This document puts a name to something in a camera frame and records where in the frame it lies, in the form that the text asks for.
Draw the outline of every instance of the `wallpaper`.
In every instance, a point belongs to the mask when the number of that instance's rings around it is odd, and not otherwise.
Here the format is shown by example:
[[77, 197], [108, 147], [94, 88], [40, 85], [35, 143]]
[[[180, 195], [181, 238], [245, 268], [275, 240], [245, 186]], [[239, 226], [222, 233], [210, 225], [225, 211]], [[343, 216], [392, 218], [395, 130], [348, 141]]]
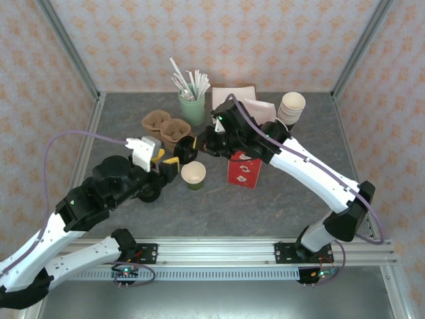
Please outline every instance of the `wallpaper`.
[[174, 91], [182, 72], [329, 92], [379, 0], [53, 0], [99, 90]]
[[396, 0], [338, 101], [357, 171], [425, 318], [425, 6]]
[[[0, 1], [0, 259], [42, 224], [41, 168], [48, 140], [63, 130], [84, 129], [92, 105], [36, 2]], [[67, 136], [51, 148], [52, 210], [68, 191], [80, 142], [79, 136]]]

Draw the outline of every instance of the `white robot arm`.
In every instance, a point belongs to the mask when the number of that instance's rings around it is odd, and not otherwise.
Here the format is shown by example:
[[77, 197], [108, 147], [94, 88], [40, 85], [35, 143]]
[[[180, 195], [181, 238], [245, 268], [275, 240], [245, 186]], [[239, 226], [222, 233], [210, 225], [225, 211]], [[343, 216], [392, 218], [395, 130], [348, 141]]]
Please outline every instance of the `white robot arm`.
[[[375, 187], [367, 181], [358, 184], [332, 170], [305, 150], [279, 122], [266, 122], [261, 127], [250, 123], [252, 119], [244, 107], [232, 94], [230, 97], [232, 100], [228, 99], [212, 113], [217, 119], [215, 128], [207, 126], [189, 143], [187, 153], [200, 150], [230, 159], [236, 151], [244, 151], [247, 156], [260, 158], [292, 175], [328, 204], [331, 211], [316, 224], [307, 226], [292, 244], [293, 249], [286, 251], [292, 263], [317, 263], [318, 252], [335, 239], [351, 241], [367, 213], [365, 203], [371, 202]], [[142, 138], [127, 142], [126, 146], [133, 149], [129, 160], [122, 156], [106, 158], [93, 169], [92, 177], [72, 189], [56, 206], [39, 241], [37, 233], [0, 263], [0, 307], [26, 308], [80, 271], [134, 256], [134, 238], [126, 229], [119, 229], [96, 245], [55, 257], [73, 240], [107, 219], [110, 211], [126, 199], [154, 201], [162, 187], [178, 174], [179, 162], [175, 161], [164, 161], [159, 164], [159, 172], [151, 171], [159, 141]], [[185, 153], [187, 140], [178, 147]], [[35, 242], [36, 247], [28, 253]]]
[[49, 290], [93, 266], [132, 258], [137, 244], [127, 229], [117, 229], [98, 244], [63, 257], [69, 243], [109, 217], [129, 198], [156, 200], [178, 174], [178, 161], [163, 161], [151, 170], [161, 143], [153, 138], [127, 139], [129, 159], [110, 156], [93, 169], [93, 176], [71, 189], [56, 206], [45, 228], [15, 254], [0, 262], [0, 308], [22, 309], [43, 299]]
[[353, 240], [375, 193], [371, 183], [358, 184], [331, 169], [303, 148], [279, 121], [256, 125], [233, 94], [212, 116], [217, 119], [215, 127], [207, 126], [195, 138], [193, 148], [228, 159], [243, 151], [290, 174], [329, 206], [331, 211], [323, 219], [304, 229], [288, 260], [313, 262], [317, 252], [335, 239]]

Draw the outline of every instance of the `white paper cup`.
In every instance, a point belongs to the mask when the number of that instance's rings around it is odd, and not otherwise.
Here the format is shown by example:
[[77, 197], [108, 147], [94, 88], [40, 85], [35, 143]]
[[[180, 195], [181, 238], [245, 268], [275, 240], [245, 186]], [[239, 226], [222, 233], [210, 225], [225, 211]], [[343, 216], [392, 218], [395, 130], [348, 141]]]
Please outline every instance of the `white paper cup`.
[[301, 113], [302, 113], [302, 112], [291, 113], [291, 112], [288, 112], [287, 110], [282, 110], [282, 109], [279, 109], [279, 110], [278, 110], [278, 114], [285, 115], [285, 116], [289, 116], [289, 117], [300, 116], [300, 115], [301, 115]]
[[192, 161], [181, 169], [181, 177], [186, 182], [187, 187], [193, 191], [198, 191], [204, 186], [207, 169], [202, 163]]
[[295, 121], [293, 121], [293, 120], [284, 120], [284, 119], [282, 119], [282, 118], [279, 118], [285, 125], [292, 125], [292, 124], [295, 124], [298, 120], [295, 120]]
[[298, 115], [303, 112], [303, 110], [291, 110], [290, 108], [286, 108], [283, 104], [280, 104], [279, 112], [284, 112], [288, 115]]
[[297, 118], [288, 118], [286, 116], [278, 116], [279, 120], [281, 120], [283, 123], [290, 125], [294, 124], [299, 120], [299, 117]]
[[292, 119], [298, 120], [300, 116], [301, 116], [301, 114], [300, 115], [295, 115], [295, 116], [288, 116], [288, 115], [285, 115], [285, 114], [282, 114], [282, 113], [279, 113], [278, 114], [278, 117], [279, 118], [285, 118], [287, 120], [292, 120]]
[[305, 108], [305, 98], [297, 92], [289, 92], [282, 98], [282, 104], [290, 110], [303, 110]]

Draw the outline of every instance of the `green paper cup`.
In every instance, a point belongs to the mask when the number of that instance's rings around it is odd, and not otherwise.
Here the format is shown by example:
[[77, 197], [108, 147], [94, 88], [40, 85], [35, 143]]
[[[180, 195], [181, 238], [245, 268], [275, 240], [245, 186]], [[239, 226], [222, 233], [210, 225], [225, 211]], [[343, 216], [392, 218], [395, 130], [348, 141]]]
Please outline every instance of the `green paper cup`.
[[189, 102], [180, 97], [181, 114], [183, 119], [192, 126], [201, 125], [205, 121], [205, 94], [197, 101]]
[[193, 191], [198, 191], [204, 186], [206, 174], [205, 166], [198, 161], [192, 161], [181, 169], [181, 177], [186, 182], [187, 187]]

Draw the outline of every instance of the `red paper box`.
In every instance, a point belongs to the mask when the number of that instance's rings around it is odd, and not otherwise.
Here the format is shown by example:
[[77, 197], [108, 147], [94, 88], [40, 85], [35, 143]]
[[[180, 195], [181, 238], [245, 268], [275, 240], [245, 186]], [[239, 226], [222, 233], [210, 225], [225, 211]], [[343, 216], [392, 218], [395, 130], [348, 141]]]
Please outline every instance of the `red paper box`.
[[236, 185], [241, 185], [249, 188], [255, 188], [257, 184], [258, 175], [260, 174], [261, 160], [253, 159], [247, 160], [244, 152], [236, 152], [228, 163], [227, 178], [228, 182]]

